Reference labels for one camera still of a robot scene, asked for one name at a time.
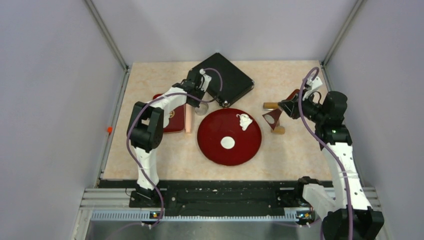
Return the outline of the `clear glass cup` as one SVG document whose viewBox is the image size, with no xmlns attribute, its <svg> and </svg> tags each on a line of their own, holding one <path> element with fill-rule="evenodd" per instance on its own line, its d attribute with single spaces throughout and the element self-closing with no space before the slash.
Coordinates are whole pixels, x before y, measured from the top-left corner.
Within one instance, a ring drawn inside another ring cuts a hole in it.
<svg viewBox="0 0 424 240">
<path fill-rule="evenodd" d="M 198 116 L 204 116 L 209 110 L 209 104 L 205 102 L 200 102 L 199 106 L 194 108 L 194 112 Z"/>
</svg>

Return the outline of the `wooden double-ended roller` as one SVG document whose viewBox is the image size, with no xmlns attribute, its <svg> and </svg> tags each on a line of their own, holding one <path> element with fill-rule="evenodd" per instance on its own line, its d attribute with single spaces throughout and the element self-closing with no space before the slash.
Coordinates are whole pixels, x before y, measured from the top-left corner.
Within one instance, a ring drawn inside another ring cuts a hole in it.
<svg viewBox="0 0 424 240">
<path fill-rule="evenodd" d="M 280 117 L 282 115 L 282 110 L 280 109 L 277 102 L 264 102 L 263 109 L 269 110 L 269 112 L 262 115 L 264 120 L 268 123 L 271 130 L 270 132 L 277 135 L 284 135 L 286 129 L 280 123 Z"/>
</svg>

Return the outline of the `round red tray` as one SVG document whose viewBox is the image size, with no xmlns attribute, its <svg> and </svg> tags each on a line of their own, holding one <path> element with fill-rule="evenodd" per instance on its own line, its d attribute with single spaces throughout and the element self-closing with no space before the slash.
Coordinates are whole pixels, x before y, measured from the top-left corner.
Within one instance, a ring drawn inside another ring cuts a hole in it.
<svg viewBox="0 0 424 240">
<path fill-rule="evenodd" d="M 257 121 L 242 131 L 236 114 L 248 114 L 235 108 L 223 108 L 208 114 L 197 130 L 197 144 L 203 155 L 210 161 L 223 166 L 238 166 L 250 161 L 262 144 L 262 131 Z M 235 146 L 225 149 L 221 146 L 223 137 L 232 137 Z"/>
</svg>

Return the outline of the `metal scraper wooden handle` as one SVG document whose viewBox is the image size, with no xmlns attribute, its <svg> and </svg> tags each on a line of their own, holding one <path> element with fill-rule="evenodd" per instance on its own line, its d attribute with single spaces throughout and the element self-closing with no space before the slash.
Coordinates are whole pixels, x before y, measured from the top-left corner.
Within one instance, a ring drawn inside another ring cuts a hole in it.
<svg viewBox="0 0 424 240">
<path fill-rule="evenodd" d="M 280 125 L 280 117 L 282 113 L 285 113 L 292 119 L 297 119 L 300 116 L 298 107 L 299 91 L 299 89 L 295 89 L 286 99 L 279 102 L 263 103 L 263 109 L 270 111 L 263 114 L 262 117 L 269 124 L 273 132 L 282 127 Z"/>
</svg>

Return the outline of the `white dough ball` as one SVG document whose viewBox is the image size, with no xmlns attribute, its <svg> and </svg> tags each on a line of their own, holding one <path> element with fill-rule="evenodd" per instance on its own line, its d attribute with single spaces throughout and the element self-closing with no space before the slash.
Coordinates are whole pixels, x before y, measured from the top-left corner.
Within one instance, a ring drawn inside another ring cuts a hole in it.
<svg viewBox="0 0 424 240">
<path fill-rule="evenodd" d="M 246 131 L 253 123 L 253 119 L 247 113 L 236 114 L 236 117 L 239 118 L 239 126 L 242 131 Z"/>
</svg>

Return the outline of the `round cut dumpling wrapper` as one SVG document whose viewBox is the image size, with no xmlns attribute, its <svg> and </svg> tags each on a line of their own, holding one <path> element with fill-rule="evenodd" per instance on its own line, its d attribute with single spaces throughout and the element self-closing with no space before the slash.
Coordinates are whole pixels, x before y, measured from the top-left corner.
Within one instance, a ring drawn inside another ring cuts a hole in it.
<svg viewBox="0 0 424 240">
<path fill-rule="evenodd" d="M 221 139 L 220 144 L 224 149 L 230 150 L 235 146 L 236 141 L 231 136 L 225 136 Z"/>
</svg>

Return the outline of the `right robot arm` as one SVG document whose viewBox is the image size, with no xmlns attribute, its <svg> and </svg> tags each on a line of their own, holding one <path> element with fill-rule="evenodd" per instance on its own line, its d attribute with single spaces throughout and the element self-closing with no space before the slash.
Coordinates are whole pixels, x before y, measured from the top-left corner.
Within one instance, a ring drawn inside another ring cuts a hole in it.
<svg viewBox="0 0 424 240">
<path fill-rule="evenodd" d="M 321 218 L 326 240 L 374 240 L 382 229 L 383 213 L 367 199 L 353 157 L 353 141 L 344 125 L 347 96 L 338 91 L 326 94 L 323 103 L 304 98 L 296 89 L 278 106 L 292 119 L 310 120 L 307 130 L 318 141 L 331 173 L 334 197 L 316 179 L 304 177 L 303 186 L 293 192 L 299 206 L 310 204 Z"/>
</svg>

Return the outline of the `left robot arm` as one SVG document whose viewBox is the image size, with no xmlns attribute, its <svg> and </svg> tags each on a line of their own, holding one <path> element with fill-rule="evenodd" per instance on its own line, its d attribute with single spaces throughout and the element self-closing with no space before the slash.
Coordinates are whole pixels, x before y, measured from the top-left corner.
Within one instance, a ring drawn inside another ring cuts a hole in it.
<svg viewBox="0 0 424 240">
<path fill-rule="evenodd" d="M 126 147 L 138 167 L 135 192 L 149 207 L 160 202 L 157 148 L 162 142 L 170 113 L 178 107 L 200 106 L 212 78 L 205 68 L 190 70 L 187 77 L 165 93 L 134 104 L 126 133 Z"/>
</svg>

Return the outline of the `pink plastic cylinder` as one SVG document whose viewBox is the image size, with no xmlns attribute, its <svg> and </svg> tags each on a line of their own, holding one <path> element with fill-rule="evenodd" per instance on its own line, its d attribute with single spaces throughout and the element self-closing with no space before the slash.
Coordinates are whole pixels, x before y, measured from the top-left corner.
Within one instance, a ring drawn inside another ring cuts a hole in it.
<svg viewBox="0 0 424 240">
<path fill-rule="evenodd" d="M 190 134 L 193 130 L 193 122 L 194 122 L 194 108 L 191 105 L 189 104 L 185 105 L 184 116 L 185 116 L 184 131 L 186 134 Z"/>
</svg>

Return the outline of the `black case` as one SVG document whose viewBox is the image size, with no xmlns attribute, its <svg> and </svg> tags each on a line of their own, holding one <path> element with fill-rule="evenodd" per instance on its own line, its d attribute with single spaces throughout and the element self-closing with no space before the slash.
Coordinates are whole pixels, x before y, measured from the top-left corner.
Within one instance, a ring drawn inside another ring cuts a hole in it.
<svg viewBox="0 0 424 240">
<path fill-rule="evenodd" d="M 211 77 L 207 93 L 223 108 L 228 108 L 250 92 L 255 82 L 221 53 L 216 52 L 193 68 Z"/>
</svg>

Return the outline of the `red rectangular tray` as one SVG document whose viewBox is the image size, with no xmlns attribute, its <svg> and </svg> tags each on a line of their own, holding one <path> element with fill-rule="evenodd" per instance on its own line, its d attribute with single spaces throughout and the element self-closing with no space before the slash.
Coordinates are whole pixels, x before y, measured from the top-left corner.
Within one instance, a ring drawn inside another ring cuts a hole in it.
<svg viewBox="0 0 424 240">
<path fill-rule="evenodd" d="M 185 129 L 185 102 L 183 95 L 156 94 L 152 106 L 163 110 L 163 132 L 165 134 L 181 132 Z"/>
</svg>

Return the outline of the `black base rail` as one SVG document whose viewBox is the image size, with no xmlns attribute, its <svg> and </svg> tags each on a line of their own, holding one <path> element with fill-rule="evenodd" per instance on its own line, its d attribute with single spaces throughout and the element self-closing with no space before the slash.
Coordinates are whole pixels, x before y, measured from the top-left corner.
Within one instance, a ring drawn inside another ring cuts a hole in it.
<svg viewBox="0 0 424 240">
<path fill-rule="evenodd" d="M 298 181 L 160 180 L 159 192 L 135 180 L 101 180 L 101 189 L 125 189 L 129 207 L 152 209 L 159 217 L 283 217 L 294 208 L 312 210 Z"/>
</svg>

